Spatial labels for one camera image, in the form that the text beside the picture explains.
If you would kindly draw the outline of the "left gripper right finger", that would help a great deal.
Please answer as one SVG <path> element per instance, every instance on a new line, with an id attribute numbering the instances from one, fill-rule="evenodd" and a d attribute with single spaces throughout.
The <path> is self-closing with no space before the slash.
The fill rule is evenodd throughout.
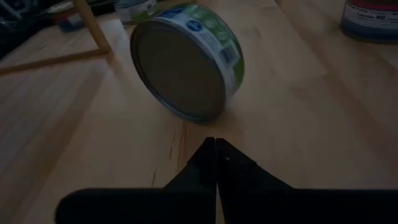
<path id="1" fill-rule="evenodd" d="M 397 223 L 396 190 L 298 189 L 216 140 L 226 223 Z"/>

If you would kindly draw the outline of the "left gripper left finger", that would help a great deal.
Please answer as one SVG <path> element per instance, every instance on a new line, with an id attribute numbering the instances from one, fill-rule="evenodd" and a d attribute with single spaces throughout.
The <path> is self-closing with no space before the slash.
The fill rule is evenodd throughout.
<path id="1" fill-rule="evenodd" d="M 64 196 L 55 223 L 214 223 L 216 140 L 206 138 L 160 188 L 87 188 Z"/>

